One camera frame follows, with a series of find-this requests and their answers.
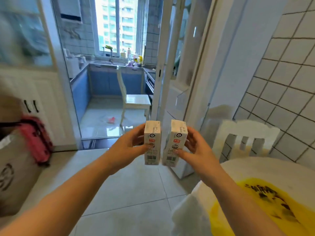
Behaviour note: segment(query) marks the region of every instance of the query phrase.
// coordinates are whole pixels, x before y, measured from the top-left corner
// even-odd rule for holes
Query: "kitchen floor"
[[[123,127],[120,127],[122,112],[122,99],[92,98],[80,122],[82,138],[119,137],[146,122],[144,109],[126,109]]]
[[[105,151],[54,153],[19,214]],[[142,155],[104,182],[70,235],[170,235],[171,210],[198,182],[195,174],[179,180],[168,167],[145,166]],[[12,219],[2,218],[0,224]]]

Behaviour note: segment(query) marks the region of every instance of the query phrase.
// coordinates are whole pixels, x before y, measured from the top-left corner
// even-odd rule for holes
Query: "wooden chair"
[[[117,66],[117,79],[118,79],[121,94],[123,96],[123,104],[124,104],[123,112],[121,114],[120,126],[123,123],[126,108],[145,109],[144,115],[146,116],[147,120],[149,120],[150,106],[151,106],[149,96],[146,94],[127,94],[123,77],[121,75],[120,66]]]
[[[257,155],[267,156],[273,146],[280,129],[268,127],[267,125],[252,120],[223,120],[220,125],[213,144],[213,153],[220,158],[224,143],[229,134],[236,135],[235,141],[230,151],[229,159],[247,157],[253,146],[254,139],[262,138],[265,142],[257,150]]]

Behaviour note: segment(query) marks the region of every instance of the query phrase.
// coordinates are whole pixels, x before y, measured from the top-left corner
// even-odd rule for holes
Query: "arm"
[[[143,142],[144,127],[145,124],[142,124],[121,136],[98,159],[4,228],[0,236],[69,235],[108,176],[149,149],[149,145],[133,147]]]
[[[195,129],[188,127],[185,146],[193,152],[177,150],[209,186],[236,236],[285,236],[278,226],[261,210],[223,170],[207,142]]]

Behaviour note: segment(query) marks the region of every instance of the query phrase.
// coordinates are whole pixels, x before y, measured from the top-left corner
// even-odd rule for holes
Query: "black cabinet handle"
[[[24,104],[25,104],[25,106],[26,106],[26,108],[27,108],[28,113],[31,113],[32,111],[28,108],[28,105],[27,105],[26,100],[24,100]]]
[[[39,113],[39,111],[38,111],[38,109],[37,109],[37,106],[36,106],[36,100],[33,100],[33,105],[34,105],[34,107],[35,107],[36,112]]]

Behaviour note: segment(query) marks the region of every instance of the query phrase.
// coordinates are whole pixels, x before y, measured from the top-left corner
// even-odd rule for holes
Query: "person's left hand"
[[[106,158],[111,175],[128,166],[135,158],[153,147],[150,144],[137,146],[144,143],[145,126],[146,124],[143,123],[125,133],[105,152],[103,157]]]

